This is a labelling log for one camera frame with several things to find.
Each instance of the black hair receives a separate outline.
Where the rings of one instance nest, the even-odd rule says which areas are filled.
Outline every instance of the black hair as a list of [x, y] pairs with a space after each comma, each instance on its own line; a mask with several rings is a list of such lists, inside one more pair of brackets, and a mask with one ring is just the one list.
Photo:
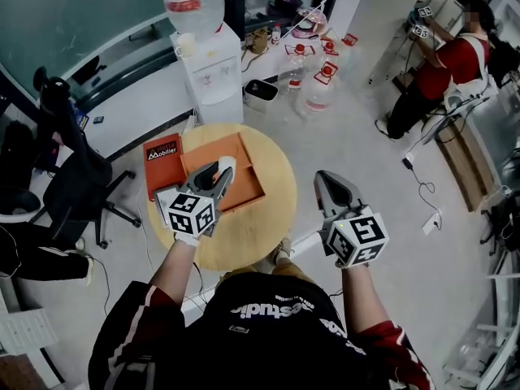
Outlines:
[[493, 10], [484, 0], [470, 0], [466, 11], [479, 14], [479, 23], [487, 34], [495, 29], [495, 15]]

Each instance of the office chair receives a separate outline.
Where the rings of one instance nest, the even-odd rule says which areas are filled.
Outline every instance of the office chair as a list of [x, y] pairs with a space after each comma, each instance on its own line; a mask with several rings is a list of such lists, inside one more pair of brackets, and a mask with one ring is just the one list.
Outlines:
[[65, 234], [68, 223], [95, 222], [96, 244], [106, 249], [108, 243], [101, 240], [101, 218], [103, 209], [132, 223], [139, 228], [141, 221], [129, 217], [115, 209], [114, 203], [107, 198], [114, 189], [128, 177], [136, 174], [125, 171], [112, 181], [112, 166], [105, 158], [95, 152], [87, 143], [85, 134], [77, 125], [71, 103], [69, 86], [57, 77], [47, 78], [44, 67], [34, 74], [33, 85], [40, 93], [40, 108], [52, 117], [51, 127], [59, 132], [63, 144], [74, 153], [58, 169], [43, 195], [44, 208], [32, 221], [45, 212], [52, 219], [50, 235], [52, 239]]

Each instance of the round wooden table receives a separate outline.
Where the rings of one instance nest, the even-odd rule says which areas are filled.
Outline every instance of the round wooden table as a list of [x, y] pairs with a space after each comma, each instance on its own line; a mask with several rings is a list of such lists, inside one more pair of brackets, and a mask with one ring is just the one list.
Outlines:
[[[264, 198], [220, 217], [211, 238], [201, 237], [195, 263], [208, 270], [231, 271], [266, 257], [293, 224], [297, 185], [293, 169], [278, 145], [258, 130], [242, 124], [209, 124], [182, 136], [184, 152], [240, 132], [262, 185]], [[167, 249], [173, 232], [163, 228], [155, 204], [148, 201], [152, 227]]]

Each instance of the red shirt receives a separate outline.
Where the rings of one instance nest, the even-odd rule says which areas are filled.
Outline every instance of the red shirt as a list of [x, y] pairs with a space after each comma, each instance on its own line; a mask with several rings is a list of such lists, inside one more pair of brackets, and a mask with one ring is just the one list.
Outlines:
[[[488, 41], [479, 39], [484, 48], [485, 63], [489, 59]], [[429, 100], [442, 98], [453, 76], [455, 84], [465, 84], [479, 76], [479, 58], [473, 46], [461, 37], [447, 42], [435, 52], [442, 67], [436, 68], [426, 61], [422, 65], [415, 82], [424, 97]]]

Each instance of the khaki pants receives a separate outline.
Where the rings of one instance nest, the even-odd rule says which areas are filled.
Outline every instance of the khaki pants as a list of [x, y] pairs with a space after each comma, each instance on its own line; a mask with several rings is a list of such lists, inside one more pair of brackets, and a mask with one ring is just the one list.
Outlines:
[[[242, 267], [241, 269], [236, 269], [234, 271], [230, 271], [229, 273], [226, 273], [224, 276], [220, 278], [219, 283], [217, 284], [216, 288], [220, 286], [220, 284], [225, 280], [229, 279], [230, 277], [234, 275], [239, 275], [240, 273], [249, 273], [249, 272], [257, 272], [253, 266], [246, 266]], [[298, 267], [296, 264], [288, 260], [287, 258], [284, 259], [284, 262], [281, 262], [280, 264], [276, 265], [273, 269], [272, 275], [277, 276], [292, 276], [297, 277], [298, 279], [302, 279], [306, 282], [311, 282], [316, 284], [309, 276], [307, 276], [303, 271], [300, 270], [300, 267]]]

